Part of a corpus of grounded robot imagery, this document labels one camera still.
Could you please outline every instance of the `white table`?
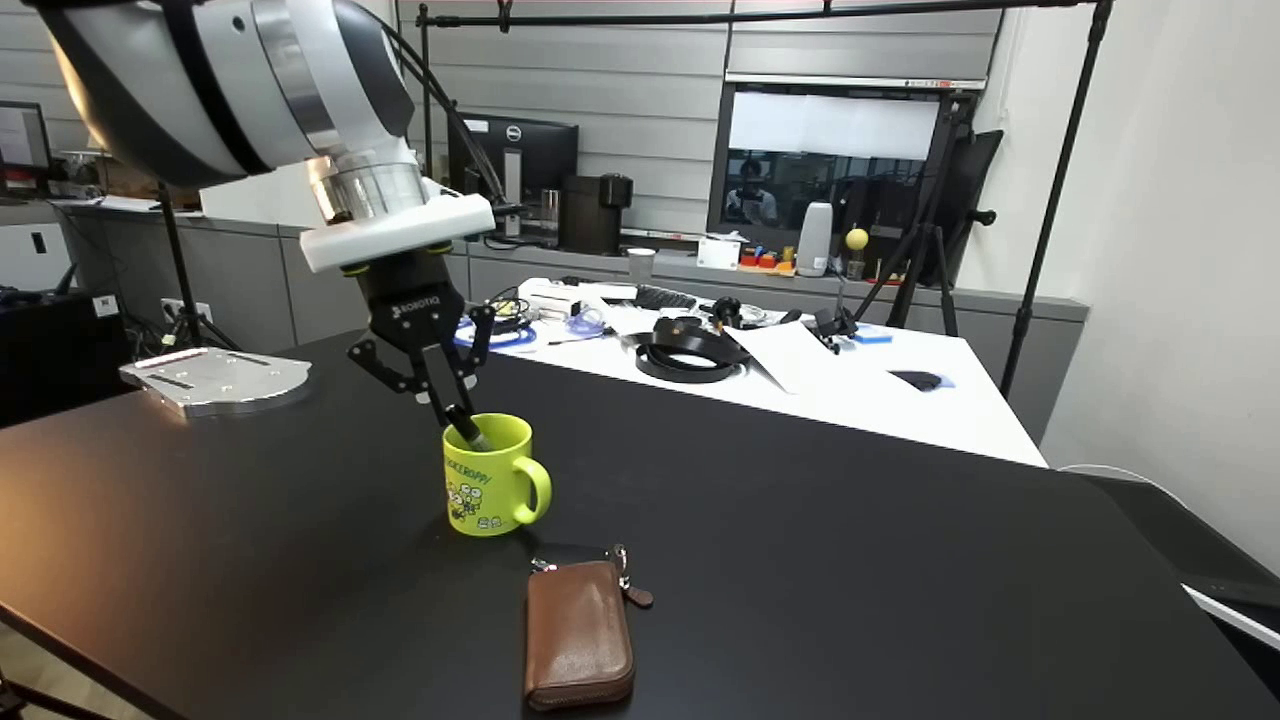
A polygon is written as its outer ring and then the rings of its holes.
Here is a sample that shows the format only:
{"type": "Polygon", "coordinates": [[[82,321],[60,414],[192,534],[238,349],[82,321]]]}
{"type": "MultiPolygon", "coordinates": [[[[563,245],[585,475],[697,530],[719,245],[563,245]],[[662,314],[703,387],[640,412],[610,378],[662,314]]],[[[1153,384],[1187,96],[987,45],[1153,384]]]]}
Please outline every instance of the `white table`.
{"type": "Polygon", "coordinates": [[[636,355],[624,351],[618,335],[573,341],[563,321],[539,321],[534,345],[495,351],[627,384],[651,384],[684,396],[707,396],[780,414],[806,414],[1009,462],[1048,469],[1026,423],[998,392],[984,363],[973,355],[968,341],[902,327],[866,327],[861,335],[880,335],[880,345],[856,345],[841,351],[841,372],[847,376],[831,378],[828,392],[786,392],[758,368],[719,384],[667,384],[644,376],[636,368],[636,355]],[[946,376],[946,387],[915,392],[905,378],[889,376],[894,368],[936,372],[946,376]]]}

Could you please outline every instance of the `mug handle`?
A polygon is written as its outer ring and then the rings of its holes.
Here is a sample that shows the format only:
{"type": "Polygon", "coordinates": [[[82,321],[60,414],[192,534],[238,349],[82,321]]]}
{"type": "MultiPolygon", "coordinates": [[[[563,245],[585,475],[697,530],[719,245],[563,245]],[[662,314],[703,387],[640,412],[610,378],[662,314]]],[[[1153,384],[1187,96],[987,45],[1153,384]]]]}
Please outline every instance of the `mug handle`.
{"type": "Polygon", "coordinates": [[[554,475],[539,458],[515,456],[515,473],[534,482],[534,509],[515,502],[515,524],[538,524],[554,509],[554,475]]]}

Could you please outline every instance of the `tripod stand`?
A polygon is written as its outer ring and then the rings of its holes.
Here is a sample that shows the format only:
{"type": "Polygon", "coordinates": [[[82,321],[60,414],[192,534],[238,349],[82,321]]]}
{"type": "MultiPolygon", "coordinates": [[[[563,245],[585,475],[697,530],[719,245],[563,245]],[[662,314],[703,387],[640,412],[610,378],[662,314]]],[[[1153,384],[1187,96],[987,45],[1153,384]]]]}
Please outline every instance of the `tripod stand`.
{"type": "Polygon", "coordinates": [[[898,277],[907,272],[905,282],[898,288],[889,325],[905,327],[911,313],[911,294],[920,282],[920,272],[927,256],[939,269],[939,300],[946,300],[946,330],[960,335],[955,321],[955,294],[952,294],[952,256],[949,256],[949,235],[939,227],[939,203],[946,203],[946,178],[952,173],[952,151],[955,151],[955,109],[952,96],[939,98],[936,109],[936,127],[934,127],[934,162],[924,169],[920,198],[907,235],[898,245],[889,265],[878,272],[871,291],[856,305],[854,321],[866,321],[867,308],[878,305],[880,288],[898,277]]]}

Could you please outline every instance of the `yellow mug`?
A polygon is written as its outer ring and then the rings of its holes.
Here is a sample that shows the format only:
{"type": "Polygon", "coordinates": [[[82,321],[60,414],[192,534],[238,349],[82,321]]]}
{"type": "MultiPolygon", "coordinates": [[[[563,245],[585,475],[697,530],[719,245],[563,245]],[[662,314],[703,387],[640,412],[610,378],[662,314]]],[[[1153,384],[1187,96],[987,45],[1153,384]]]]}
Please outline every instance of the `yellow mug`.
{"type": "Polygon", "coordinates": [[[521,414],[473,414],[485,447],[446,429],[449,524],[460,534],[506,534],[538,524],[554,509],[554,475],[534,458],[534,429],[521,414]]]}

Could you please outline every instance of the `monitor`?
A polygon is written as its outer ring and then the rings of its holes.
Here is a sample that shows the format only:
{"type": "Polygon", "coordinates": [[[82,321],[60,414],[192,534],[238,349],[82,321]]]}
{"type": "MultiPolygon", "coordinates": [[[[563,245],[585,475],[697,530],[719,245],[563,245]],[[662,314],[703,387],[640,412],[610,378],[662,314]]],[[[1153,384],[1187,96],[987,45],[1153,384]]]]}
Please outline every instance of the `monitor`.
{"type": "Polygon", "coordinates": [[[42,102],[0,98],[0,193],[45,193],[52,173],[42,102]]]}
{"type": "Polygon", "coordinates": [[[731,85],[707,227],[780,248],[828,198],[837,235],[856,222],[898,238],[915,216],[936,115],[927,91],[731,85]]]}
{"type": "MultiPolygon", "coordinates": [[[[575,124],[480,113],[460,115],[509,185],[506,198],[512,203],[521,193],[526,220],[554,220],[555,203],[549,193],[563,193],[563,178],[575,177],[575,124]]],[[[493,197],[455,133],[449,133],[449,177],[460,193],[493,197]]]]}

